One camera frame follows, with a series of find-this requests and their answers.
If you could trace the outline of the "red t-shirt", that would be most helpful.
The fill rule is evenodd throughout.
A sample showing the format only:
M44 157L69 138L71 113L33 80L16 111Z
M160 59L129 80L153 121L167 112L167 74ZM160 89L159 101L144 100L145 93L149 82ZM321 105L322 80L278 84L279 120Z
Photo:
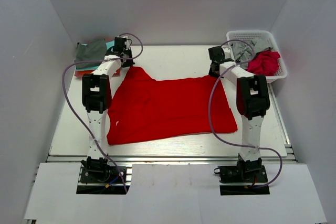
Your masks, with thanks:
M223 86L203 76L155 80L131 67L108 110L109 145L138 143L180 135L234 133L237 123Z

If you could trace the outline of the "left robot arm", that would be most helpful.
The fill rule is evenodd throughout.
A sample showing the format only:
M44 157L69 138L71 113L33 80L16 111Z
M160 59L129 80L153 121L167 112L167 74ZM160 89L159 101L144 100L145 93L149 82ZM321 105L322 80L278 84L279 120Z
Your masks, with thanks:
M112 103L110 79L121 68L134 65L131 44L127 33L120 34L113 46L99 49L99 58L88 60L91 65L97 65L97 69L82 76L82 104L88 116L90 158L105 158L107 153L104 149L108 146L106 121Z

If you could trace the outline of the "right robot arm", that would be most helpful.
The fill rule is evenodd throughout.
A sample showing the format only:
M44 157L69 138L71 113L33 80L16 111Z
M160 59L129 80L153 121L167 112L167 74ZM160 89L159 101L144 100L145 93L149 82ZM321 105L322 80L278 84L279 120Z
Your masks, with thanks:
M236 107L242 116L242 143L239 159L254 162L261 159L260 133L261 125L270 107L267 81L264 75L252 74L239 66L221 46L208 49L211 65L209 74L220 78L225 77L236 86Z

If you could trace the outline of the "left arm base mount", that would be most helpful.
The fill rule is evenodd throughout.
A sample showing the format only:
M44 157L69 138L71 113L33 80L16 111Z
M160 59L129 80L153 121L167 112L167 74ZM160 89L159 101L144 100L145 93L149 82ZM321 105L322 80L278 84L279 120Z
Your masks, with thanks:
M78 195L125 195L131 184L132 169L109 164L106 159L87 157L81 161Z

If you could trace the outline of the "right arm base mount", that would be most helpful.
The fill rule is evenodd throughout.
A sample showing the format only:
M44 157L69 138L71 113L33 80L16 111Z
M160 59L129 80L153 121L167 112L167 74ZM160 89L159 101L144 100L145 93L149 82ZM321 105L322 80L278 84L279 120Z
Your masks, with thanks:
M219 176L222 196L269 195L268 177L262 159L244 161L239 158L236 165L219 166L214 169Z

